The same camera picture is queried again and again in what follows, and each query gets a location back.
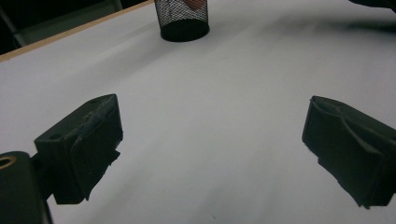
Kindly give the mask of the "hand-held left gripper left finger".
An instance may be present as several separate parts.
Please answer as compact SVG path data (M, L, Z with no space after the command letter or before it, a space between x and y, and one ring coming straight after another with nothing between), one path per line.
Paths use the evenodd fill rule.
M123 130L116 94L86 102L35 140L42 164L54 178L58 204L77 204L90 197L108 166L118 158Z

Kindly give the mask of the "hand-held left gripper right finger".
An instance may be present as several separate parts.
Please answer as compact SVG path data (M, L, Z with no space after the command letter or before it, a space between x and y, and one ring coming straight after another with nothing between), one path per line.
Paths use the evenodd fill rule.
M310 99L302 140L359 206L396 194L396 130L333 99Z

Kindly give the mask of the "black mesh pen holder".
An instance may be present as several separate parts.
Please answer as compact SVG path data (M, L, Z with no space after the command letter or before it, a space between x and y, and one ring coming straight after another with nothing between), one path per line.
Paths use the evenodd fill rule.
M210 31L208 6L191 10L183 0L154 0L161 38L170 42L189 42Z

